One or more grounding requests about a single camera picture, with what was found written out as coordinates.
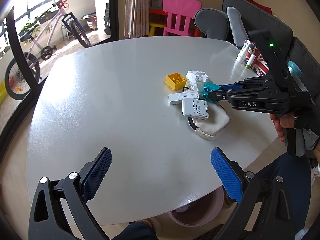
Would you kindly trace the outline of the person's right hand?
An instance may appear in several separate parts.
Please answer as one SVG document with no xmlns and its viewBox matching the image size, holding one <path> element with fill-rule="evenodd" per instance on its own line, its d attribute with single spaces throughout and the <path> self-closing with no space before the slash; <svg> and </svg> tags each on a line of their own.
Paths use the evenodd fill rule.
<svg viewBox="0 0 320 240">
<path fill-rule="evenodd" d="M 293 113 L 285 114 L 280 118 L 275 114 L 270 114 L 270 119 L 273 121 L 280 142 L 285 142 L 284 129 L 294 128 L 295 126 Z"/>
</svg>

